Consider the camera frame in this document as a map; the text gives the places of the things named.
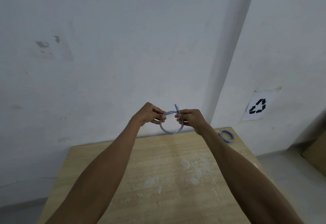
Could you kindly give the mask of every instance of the white wall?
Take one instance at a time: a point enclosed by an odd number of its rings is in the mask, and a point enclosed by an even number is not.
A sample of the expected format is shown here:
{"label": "white wall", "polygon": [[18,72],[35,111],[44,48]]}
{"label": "white wall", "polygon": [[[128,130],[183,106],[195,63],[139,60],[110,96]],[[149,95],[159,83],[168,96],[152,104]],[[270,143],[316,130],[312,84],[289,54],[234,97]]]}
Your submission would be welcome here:
{"label": "white wall", "polygon": [[[212,119],[264,154],[302,141],[326,107],[325,0],[252,0]],[[254,90],[282,86],[263,119],[240,122]]]}
{"label": "white wall", "polygon": [[70,146],[113,140],[147,101],[201,108],[229,3],[0,0],[0,206],[46,197]]}

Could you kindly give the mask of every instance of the right hand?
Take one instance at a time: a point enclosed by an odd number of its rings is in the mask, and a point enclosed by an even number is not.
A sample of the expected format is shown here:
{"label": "right hand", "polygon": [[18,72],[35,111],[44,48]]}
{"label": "right hand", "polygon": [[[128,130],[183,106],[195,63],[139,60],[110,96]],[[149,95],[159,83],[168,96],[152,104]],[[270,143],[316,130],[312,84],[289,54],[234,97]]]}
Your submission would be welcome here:
{"label": "right hand", "polygon": [[204,119],[201,111],[199,111],[198,109],[180,110],[180,114],[177,114],[174,117],[177,118],[179,124],[182,124],[182,119],[184,121],[185,126],[193,127],[198,135],[202,135],[203,130],[210,126]]}

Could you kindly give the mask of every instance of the forearm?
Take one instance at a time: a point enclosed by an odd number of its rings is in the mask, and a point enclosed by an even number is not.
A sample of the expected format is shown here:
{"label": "forearm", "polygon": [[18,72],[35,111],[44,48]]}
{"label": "forearm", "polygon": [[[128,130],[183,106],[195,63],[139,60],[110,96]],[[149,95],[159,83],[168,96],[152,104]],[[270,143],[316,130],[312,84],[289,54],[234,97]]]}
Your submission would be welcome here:
{"label": "forearm", "polygon": [[100,219],[122,180],[139,128],[139,122],[131,119],[82,172],[48,223],[96,223]]}
{"label": "forearm", "polygon": [[303,223],[273,183],[230,148],[213,128],[206,126],[202,136],[231,193],[251,223]]}

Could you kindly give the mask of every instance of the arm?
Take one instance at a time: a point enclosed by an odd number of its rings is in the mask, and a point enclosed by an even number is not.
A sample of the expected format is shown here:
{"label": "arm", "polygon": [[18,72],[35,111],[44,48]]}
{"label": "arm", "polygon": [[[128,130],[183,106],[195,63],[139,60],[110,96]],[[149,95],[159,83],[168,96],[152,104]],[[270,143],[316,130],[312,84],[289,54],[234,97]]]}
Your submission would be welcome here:
{"label": "arm", "polygon": [[192,126],[212,152],[231,193],[251,223],[303,224],[292,206],[246,158],[234,151],[205,121],[199,110],[181,110],[177,121]]}
{"label": "arm", "polygon": [[47,224],[97,223],[111,202],[127,167],[139,128],[166,117],[160,108],[146,103],[121,134],[82,172],[66,199]]}

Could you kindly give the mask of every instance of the left hand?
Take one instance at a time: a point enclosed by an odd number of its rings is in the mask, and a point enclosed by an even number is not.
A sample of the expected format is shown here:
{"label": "left hand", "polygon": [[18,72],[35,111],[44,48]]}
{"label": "left hand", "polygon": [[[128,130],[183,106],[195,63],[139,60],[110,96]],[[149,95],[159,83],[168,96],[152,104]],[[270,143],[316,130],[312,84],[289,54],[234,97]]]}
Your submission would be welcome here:
{"label": "left hand", "polygon": [[141,126],[148,122],[159,124],[160,122],[155,119],[161,119],[164,123],[166,119],[164,113],[165,111],[147,102],[132,118],[137,120]]}

